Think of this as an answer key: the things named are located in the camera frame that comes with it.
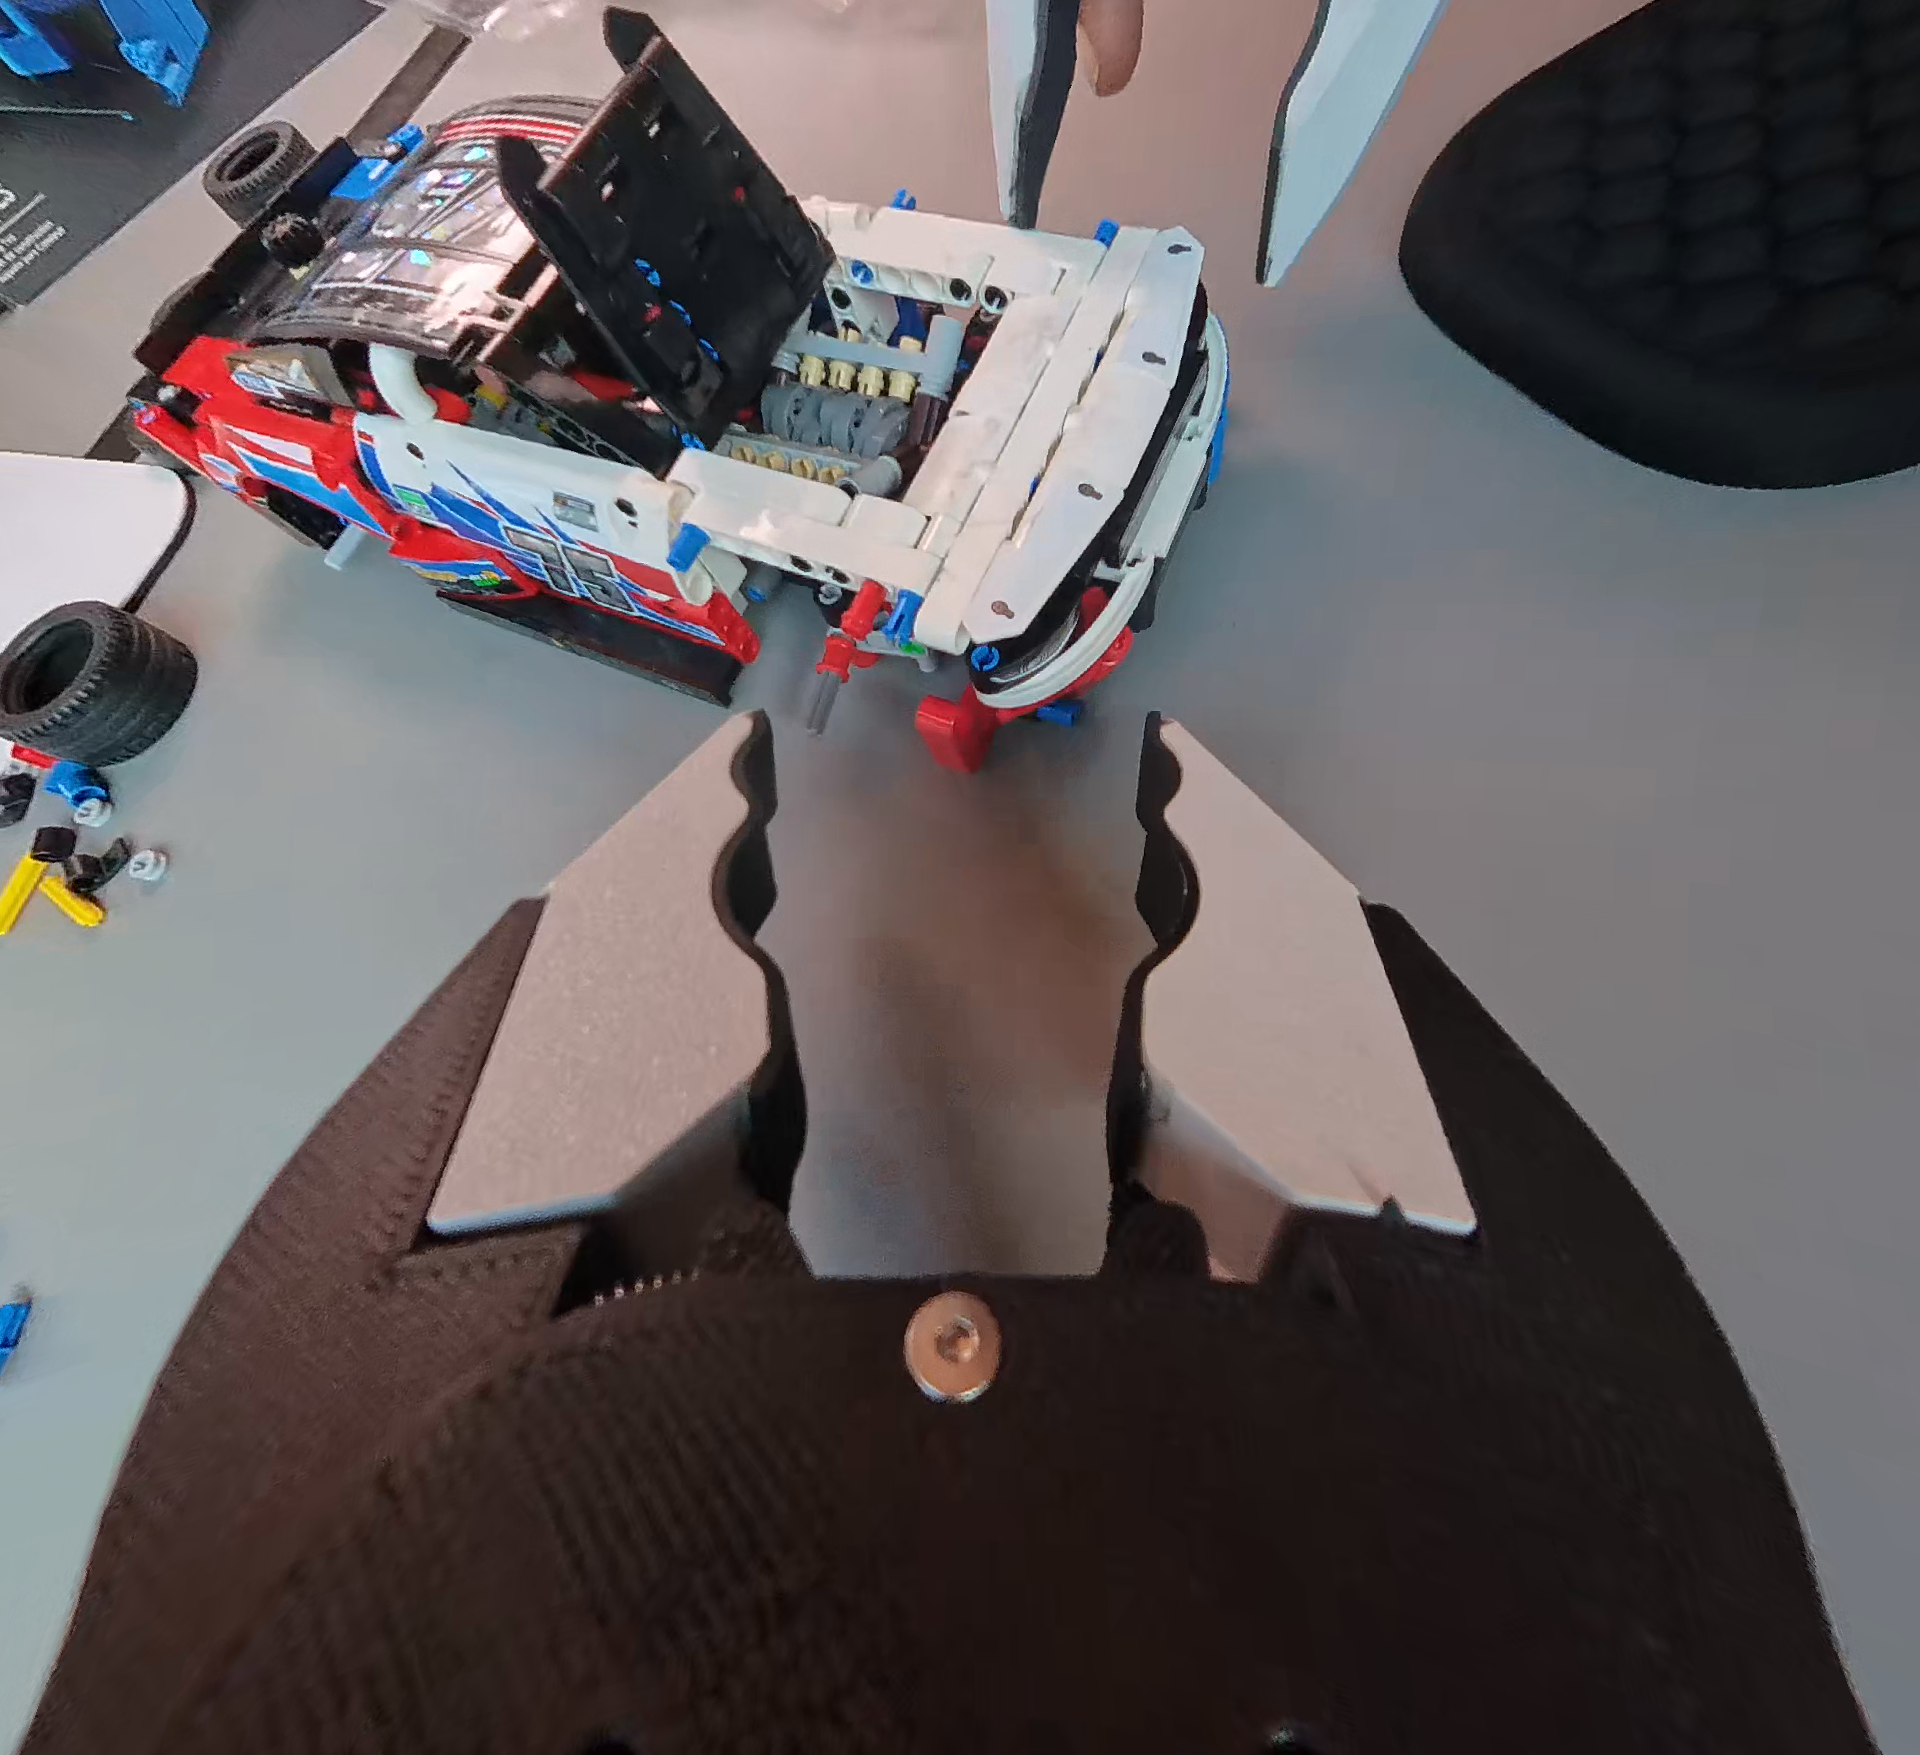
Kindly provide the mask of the grey desk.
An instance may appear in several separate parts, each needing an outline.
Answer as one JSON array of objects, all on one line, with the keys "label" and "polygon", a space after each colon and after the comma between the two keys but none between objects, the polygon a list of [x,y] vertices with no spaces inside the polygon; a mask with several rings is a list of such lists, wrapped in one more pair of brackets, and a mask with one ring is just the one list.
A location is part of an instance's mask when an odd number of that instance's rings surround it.
[{"label": "grey desk", "polygon": [[[1738,495],[1619,462],[1409,297],[1412,194],[1488,99],[1647,0],[1451,0],[1286,279],[1264,156],[1316,0],[1145,0],[1079,88],[1061,232],[1190,229],[1232,418],[1140,653],[974,777],[906,669],[800,730],[812,604],[738,688],[776,725],[786,974],[823,1272],[1074,1274],[1145,713],[1404,912],[1641,1189],[1775,1434],[1864,1711],[1916,1752],[1916,475]],[[721,710],[324,562],[203,495],[147,613],[200,657],[115,782],[155,888],[4,939],[4,1752],[58,1655],[155,1369],[311,1124],[498,912]]]}]

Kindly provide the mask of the brick-built toy race car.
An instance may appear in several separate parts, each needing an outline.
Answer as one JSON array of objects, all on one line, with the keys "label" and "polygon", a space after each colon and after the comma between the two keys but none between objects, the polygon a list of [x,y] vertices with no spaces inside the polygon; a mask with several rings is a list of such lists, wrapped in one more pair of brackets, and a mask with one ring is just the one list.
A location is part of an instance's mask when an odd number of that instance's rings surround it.
[{"label": "brick-built toy race car", "polygon": [[302,542],[726,706],[781,586],[864,667],[962,667],[931,756],[1075,723],[1224,442],[1181,229],[1091,239],[799,198],[663,30],[600,104],[341,140],[155,311],[132,429]]}]

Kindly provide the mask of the black rubber toy tire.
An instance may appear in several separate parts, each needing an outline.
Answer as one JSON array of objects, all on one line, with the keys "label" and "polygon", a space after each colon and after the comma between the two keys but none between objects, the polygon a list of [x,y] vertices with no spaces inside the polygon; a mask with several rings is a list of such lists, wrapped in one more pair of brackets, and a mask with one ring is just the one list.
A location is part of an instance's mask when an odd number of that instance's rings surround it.
[{"label": "black rubber toy tire", "polygon": [[38,615],[3,655],[4,741],[90,769],[150,752],[186,713],[198,659],[175,635],[101,601]]},{"label": "black rubber toy tire", "polygon": [[203,166],[202,187],[236,227],[249,229],[311,168],[314,146],[288,121],[262,121],[232,135]]}]

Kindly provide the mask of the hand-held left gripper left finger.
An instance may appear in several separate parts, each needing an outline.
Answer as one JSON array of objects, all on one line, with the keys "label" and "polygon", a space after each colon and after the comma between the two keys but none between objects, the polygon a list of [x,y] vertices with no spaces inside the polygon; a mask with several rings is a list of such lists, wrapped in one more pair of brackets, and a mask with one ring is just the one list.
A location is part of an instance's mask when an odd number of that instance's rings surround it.
[{"label": "hand-held left gripper left finger", "polygon": [[807,1094],[761,944],[776,810],[772,725],[733,714],[551,881],[432,1236],[609,1217],[619,1239],[694,1239],[733,1197],[789,1213]]}]

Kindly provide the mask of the white oval display stand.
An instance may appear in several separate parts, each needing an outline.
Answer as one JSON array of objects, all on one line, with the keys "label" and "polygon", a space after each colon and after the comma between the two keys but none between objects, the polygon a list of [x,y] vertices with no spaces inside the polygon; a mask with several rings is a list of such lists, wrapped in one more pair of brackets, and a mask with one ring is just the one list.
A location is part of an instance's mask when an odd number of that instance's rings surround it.
[{"label": "white oval display stand", "polygon": [[3,645],[77,601],[138,610],[193,513],[171,469],[3,452]]}]

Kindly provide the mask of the black toy set box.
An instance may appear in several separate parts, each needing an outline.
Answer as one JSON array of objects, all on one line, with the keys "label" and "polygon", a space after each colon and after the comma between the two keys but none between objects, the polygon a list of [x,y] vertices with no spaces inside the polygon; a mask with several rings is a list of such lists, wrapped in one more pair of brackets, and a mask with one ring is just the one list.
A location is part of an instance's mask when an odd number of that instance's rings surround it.
[{"label": "black toy set box", "polygon": [[362,0],[3,0],[3,295],[32,303],[371,20]]}]

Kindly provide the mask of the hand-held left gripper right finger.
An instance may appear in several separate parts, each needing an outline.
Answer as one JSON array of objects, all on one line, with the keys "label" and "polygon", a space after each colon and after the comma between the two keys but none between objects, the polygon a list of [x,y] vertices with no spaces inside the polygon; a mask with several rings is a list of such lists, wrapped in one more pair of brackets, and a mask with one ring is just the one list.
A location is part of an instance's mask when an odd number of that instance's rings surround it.
[{"label": "hand-held left gripper right finger", "polygon": [[1179,720],[1140,748],[1149,952],[1114,1054],[1114,1189],[1188,1213],[1213,1277],[1320,1214],[1474,1236],[1362,895]]}]

